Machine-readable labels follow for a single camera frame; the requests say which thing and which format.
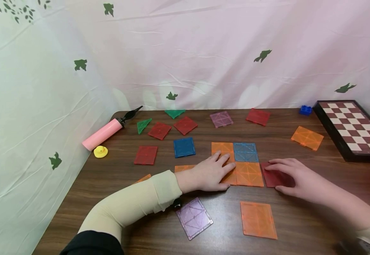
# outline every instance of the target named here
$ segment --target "black sleeve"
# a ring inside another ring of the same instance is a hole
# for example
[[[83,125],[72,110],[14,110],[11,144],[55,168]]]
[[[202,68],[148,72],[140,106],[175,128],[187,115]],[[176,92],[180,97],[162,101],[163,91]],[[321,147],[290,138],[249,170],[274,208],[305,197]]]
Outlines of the black sleeve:
[[[78,233],[60,255],[124,255],[114,236],[92,230]]]

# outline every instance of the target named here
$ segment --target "chessboard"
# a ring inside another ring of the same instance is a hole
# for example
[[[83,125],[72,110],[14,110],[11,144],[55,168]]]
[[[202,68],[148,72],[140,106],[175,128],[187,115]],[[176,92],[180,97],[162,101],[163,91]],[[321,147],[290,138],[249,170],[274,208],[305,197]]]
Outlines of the chessboard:
[[[318,101],[313,110],[345,161],[370,162],[370,116],[356,101]]]

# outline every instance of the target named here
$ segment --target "checkered board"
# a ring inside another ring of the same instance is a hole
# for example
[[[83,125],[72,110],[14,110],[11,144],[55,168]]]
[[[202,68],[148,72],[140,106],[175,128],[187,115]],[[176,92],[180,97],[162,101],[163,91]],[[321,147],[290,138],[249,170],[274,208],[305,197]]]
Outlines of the checkered board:
[[[370,154],[370,118],[354,102],[320,102],[351,151]]]

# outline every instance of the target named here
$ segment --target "purple magnetic tile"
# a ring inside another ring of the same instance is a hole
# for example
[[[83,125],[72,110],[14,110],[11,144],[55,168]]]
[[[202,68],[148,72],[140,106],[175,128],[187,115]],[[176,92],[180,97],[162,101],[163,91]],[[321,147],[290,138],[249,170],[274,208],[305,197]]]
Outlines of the purple magnetic tile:
[[[208,212],[199,198],[193,199],[176,212],[189,240],[213,224]]]
[[[227,111],[214,113],[211,114],[210,116],[216,128],[233,124],[233,121],[230,118],[230,115],[227,113]]]

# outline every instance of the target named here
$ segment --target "yellow rubber duck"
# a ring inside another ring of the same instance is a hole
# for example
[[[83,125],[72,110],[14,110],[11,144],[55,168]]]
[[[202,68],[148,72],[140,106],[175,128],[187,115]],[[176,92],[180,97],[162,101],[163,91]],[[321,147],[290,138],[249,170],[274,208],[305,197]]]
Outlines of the yellow rubber duck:
[[[97,146],[94,149],[94,156],[96,158],[104,158],[108,153],[108,149],[104,146]]]

